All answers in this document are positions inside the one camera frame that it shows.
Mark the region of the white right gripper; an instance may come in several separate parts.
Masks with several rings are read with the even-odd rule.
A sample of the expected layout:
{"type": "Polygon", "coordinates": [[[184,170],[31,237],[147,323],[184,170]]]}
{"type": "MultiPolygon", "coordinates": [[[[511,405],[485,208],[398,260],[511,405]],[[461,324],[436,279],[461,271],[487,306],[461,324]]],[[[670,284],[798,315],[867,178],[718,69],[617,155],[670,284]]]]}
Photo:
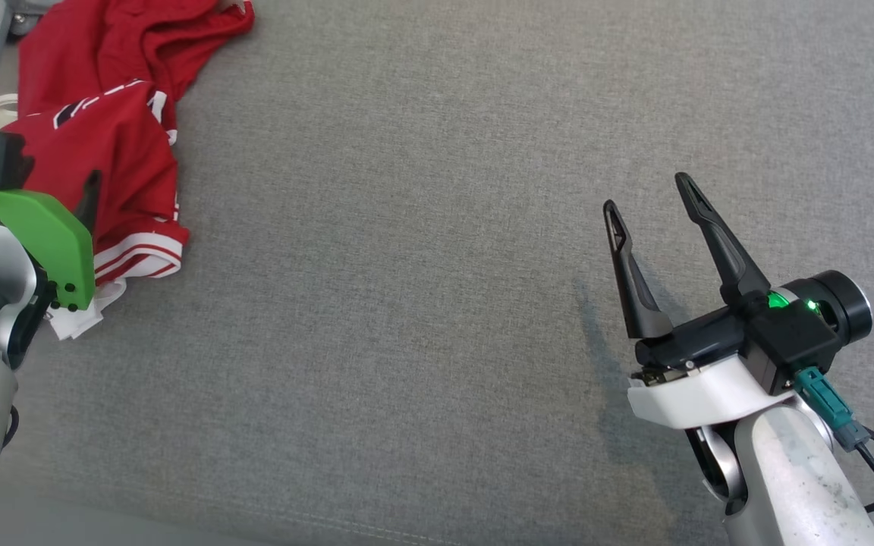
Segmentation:
{"type": "MultiPolygon", "coordinates": [[[[706,194],[687,173],[675,175],[690,220],[702,231],[728,306],[766,297],[771,284],[706,194]]],[[[670,429],[734,422],[790,400],[787,388],[770,393],[745,359],[744,325],[721,308],[674,328],[660,310],[633,256],[633,239],[617,204],[603,205],[611,263],[627,336],[640,371],[627,389],[633,414],[670,429]]]]}

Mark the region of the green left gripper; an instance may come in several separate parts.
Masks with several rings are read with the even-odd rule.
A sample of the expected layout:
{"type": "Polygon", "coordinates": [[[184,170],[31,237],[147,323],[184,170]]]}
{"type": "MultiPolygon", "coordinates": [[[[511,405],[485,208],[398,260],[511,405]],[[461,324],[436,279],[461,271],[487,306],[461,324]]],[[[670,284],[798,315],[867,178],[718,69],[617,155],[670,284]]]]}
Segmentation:
{"type": "Polygon", "coordinates": [[[95,290],[93,234],[102,172],[91,171],[74,214],[53,196],[22,189],[0,190],[0,224],[55,283],[61,308],[90,307],[95,290]]]}

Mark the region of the red shorts with white stripe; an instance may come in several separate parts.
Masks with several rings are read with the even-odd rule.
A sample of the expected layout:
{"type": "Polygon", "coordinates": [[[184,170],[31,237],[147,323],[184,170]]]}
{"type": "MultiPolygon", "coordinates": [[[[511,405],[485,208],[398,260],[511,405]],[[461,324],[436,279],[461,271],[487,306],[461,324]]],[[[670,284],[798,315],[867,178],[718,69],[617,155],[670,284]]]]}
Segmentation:
{"type": "Polygon", "coordinates": [[[20,41],[18,113],[142,80],[173,114],[209,59],[255,23],[252,0],[61,0],[20,41]]]}

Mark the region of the red and white jersey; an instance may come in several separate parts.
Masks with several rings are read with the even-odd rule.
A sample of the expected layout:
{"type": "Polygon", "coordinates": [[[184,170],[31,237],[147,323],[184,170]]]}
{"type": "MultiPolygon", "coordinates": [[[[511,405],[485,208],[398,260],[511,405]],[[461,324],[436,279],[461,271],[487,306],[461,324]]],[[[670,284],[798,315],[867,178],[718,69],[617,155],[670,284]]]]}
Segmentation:
{"type": "Polygon", "coordinates": [[[25,139],[24,153],[34,159],[28,190],[75,209],[88,176],[100,175],[93,227],[97,288],[87,309],[49,312],[62,340],[99,324],[128,278],[163,278],[181,268],[190,232],[179,222],[177,132],[162,122],[167,104],[155,84],[132,80],[5,127],[25,139]]]}

